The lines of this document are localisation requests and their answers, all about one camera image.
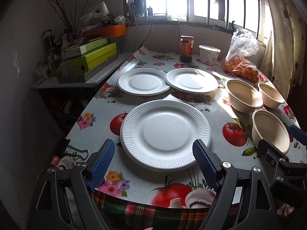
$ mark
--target plaid cloth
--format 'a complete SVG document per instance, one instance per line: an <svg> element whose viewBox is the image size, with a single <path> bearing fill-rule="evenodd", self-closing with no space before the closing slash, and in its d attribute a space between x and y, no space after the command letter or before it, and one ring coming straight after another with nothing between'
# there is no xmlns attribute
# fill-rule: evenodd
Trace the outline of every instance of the plaid cloth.
<svg viewBox="0 0 307 230"><path fill-rule="evenodd" d="M169 209L135 203L98 190L92 194L106 223L115 229L144 230L197 230L205 219L209 208ZM239 204L231 206L226 222L231 222Z"/></svg>

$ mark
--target red jar lid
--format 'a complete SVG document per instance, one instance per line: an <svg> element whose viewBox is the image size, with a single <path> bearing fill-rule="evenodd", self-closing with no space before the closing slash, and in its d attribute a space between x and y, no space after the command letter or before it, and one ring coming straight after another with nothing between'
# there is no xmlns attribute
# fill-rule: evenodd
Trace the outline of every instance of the red jar lid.
<svg viewBox="0 0 307 230"><path fill-rule="evenodd" d="M187 40L193 40L194 37L193 36L187 36L187 35L182 35L180 36L182 39L187 39Z"/></svg>

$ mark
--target striped box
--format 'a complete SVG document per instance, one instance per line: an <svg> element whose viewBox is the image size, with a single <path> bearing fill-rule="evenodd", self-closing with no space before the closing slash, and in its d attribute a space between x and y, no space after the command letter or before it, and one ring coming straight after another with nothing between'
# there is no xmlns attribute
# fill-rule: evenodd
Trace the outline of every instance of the striped box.
<svg viewBox="0 0 307 230"><path fill-rule="evenodd" d="M118 54L114 54L113 56L109 57L106 61L102 62L98 66L94 67L93 69L89 70L87 73L82 75L71 75L71 76L58 76L57 80L59 83L85 83L90 78L94 77L97 73L99 73L102 69L110 65L112 62L118 59Z"/></svg>

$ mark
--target white paper plate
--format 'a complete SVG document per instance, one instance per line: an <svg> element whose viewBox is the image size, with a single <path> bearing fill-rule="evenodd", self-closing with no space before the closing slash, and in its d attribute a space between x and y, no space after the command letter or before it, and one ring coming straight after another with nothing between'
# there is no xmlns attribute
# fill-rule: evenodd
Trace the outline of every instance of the white paper plate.
<svg viewBox="0 0 307 230"><path fill-rule="evenodd" d="M166 82L172 87L192 94L216 91L218 83L209 73L194 68L179 68L166 75Z"/></svg>
<svg viewBox="0 0 307 230"><path fill-rule="evenodd" d="M170 89L165 82L166 73L150 68L133 69L123 73L117 85L125 93L137 96L152 96Z"/></svg>
<svg viewBox="0 0 307 230"><path fill-rule="evenodd" d="M170 172L196 163L192 144L202 139L209 147L211 129L196 108L180 101L153 100L125 117L120 139L126 153L139 165Z"/></svg>

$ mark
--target bag of oranges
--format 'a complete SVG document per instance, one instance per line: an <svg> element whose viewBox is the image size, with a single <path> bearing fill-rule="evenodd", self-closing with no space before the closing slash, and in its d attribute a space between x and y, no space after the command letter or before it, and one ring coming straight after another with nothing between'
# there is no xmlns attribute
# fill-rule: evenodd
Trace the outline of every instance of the bag of oranges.
<svg viewBox="0 0 307 230"><path fill-rule="evenodd" d="M237 29L231 38L228 54L222 61L224 70L258 83L259 77L256 66L245 58L256 54L258 50L258 41L253 34L243 28Z"/></svg>

